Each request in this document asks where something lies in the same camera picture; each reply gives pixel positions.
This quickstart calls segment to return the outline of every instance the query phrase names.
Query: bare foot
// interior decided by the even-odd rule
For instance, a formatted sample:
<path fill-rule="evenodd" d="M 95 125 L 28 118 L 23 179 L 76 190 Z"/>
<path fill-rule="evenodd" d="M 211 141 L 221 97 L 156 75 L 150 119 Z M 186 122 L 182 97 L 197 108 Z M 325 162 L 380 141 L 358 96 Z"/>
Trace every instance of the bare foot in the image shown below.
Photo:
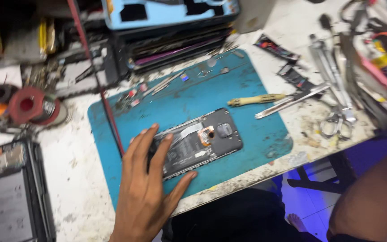
<path fill-rule="evenodd" d="M 289 223 L 293 225 L 296 229 L 298 229 L 299 232 L 308 232 L 305 228 L 302 220 L 298 215 L 296 214 L 289 214 L 288 215 Z"/>

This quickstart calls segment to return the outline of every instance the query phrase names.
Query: screwdriver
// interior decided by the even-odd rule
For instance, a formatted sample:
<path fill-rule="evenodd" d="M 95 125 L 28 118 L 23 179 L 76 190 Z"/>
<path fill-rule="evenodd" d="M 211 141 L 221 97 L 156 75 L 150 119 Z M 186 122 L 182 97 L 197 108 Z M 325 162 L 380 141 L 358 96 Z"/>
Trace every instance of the screwdriver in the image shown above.
<path fill-rule="evenodd" d="M 265 102 L 275 102 L 278 100 L 281 100 L 287 96 L 295 96 L 294 94 L 264 94 L 259 96 L 253 96 L 253 97 L 240 97 L 240 98 L 234 98 L 229 100 L 227 103 L 231 107 L 240 107 L 246 104 L 252 104 L 252 103 L 265 103 Z"/>

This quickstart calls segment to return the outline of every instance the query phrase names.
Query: spool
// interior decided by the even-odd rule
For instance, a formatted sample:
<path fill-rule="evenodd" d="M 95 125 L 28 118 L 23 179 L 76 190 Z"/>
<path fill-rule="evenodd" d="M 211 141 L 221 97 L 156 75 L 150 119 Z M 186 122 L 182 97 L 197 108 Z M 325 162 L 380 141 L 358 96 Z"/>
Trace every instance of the spool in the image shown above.
<path fill-rule="evenodd" d="M 19 89 L 13 85 L 0 85 L 0 118 L 8 117 L 8 104 L 18 90 Z"/>
<path fill-rule="evenodd" d="M 15 124 L 30 122 L 53 126 L 61 124 L 68 116 L 67 108 L 55 96 L 31 86 L 13 95 L 8 111 Z"/>

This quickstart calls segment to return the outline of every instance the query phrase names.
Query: workbench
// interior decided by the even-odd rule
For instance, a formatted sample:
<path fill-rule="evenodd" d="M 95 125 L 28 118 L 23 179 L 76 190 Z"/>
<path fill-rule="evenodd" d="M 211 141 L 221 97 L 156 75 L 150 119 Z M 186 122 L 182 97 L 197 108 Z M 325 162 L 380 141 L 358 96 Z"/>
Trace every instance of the workbench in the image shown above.
<path fill-rule="evenodd" d="M 341 23 L 338 18 L 342 4 L 344 2 L 340 0 L 326 0 L 320 4 L 306 0 L 280 0 L 264 30 L 240 36 L 237 44 L 249 55 L 268 93 L 292 93 L 295 88 L 276 75 L 286 62 L 252 45 L 260 33 L 265 32 L 285 49 L 301 54 L 312 67 L 304 74 L 311 82 L 319 84 L 321 77 L 314 72 L 308 36 L 316 34 L 329 39 L 329 32 L 322 30 L 318 21 L 323 13 L 330 14 L 336 30 L 347 30 L 347 24 Z M 205 59 L 191 60 L 142 77 L 142 80 L 153 80 Z M 107 91 L 107 96 L 129 87 L 130 83 L 123 81 L 118 88 Z M 37 137 L 43 151 L 59 242 L 107 241 L 113 230 L 115 211 L 87 117 L 89 106 L 99 99 L 99 95 L 89 94 L 67 100 L 65 103 L 71 111 L 70 122 L 41 132 Z M 182 199 L 174 215 L 373 138 L 375 127 L 362 111 L 355 112 L 358 122 L 351 140 L 323 138 L 318 132 L 319 123 L 329 112 L 330 107 L 316 99 L 281 111 L 280 115 L 293 139 L 293 149 L 288 155 Z"/>

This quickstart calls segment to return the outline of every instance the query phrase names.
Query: silicone mat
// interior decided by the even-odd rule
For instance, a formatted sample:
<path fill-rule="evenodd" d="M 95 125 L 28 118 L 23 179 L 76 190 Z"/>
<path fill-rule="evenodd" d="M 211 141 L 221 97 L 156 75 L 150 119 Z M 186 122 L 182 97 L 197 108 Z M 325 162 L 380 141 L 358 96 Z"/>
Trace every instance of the silicone mat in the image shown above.
<path fill-rule="evenodd" d="M 292 149 L 292 139 L 287 136 L 288 131 L 278 113 L 260 120 L 254 118 L 256 113 L 272 106 L 272 103 L 228 107 L 227 102 L 232 98 L 267 93 L 247 54 L 242 50 L 237 51 L 242 53 L 244 58 L 226 52 L 217 56 L 222 58 L 218 59 L 212 68 L 208 67 L 206 62 L 192 65 L 185 69 L 189 80 L 182 81 L 178 77 L 167 88 L 154 96 L 149 94 L 140 104 L 129 110 L 120 110 L 115 106 L 122 93 L 108 98 L 124 149 L 128 148 L 132 137 L 155 122 L 159 123 L 160 132 L 218 108 L 226 107 L 229 110 L 244 147 L 240 151 L 197 168 L 198 176 L 192 181 L 184 197 L 271 162 L 288 154 Z M 229 68 L 229 73 L 220 74 L 220 70 L 224 67 Z M 201 71 L 210 72 L 201 78 L 198 76 Z M 149 88 L 164 78 L 149 82 Z M 92 104 L 88 116 L 111 200 L 116 208 L 121 160 L 102 103 Z M 165 193 L 170 192 L 182 176 L 165 181 Z"/>

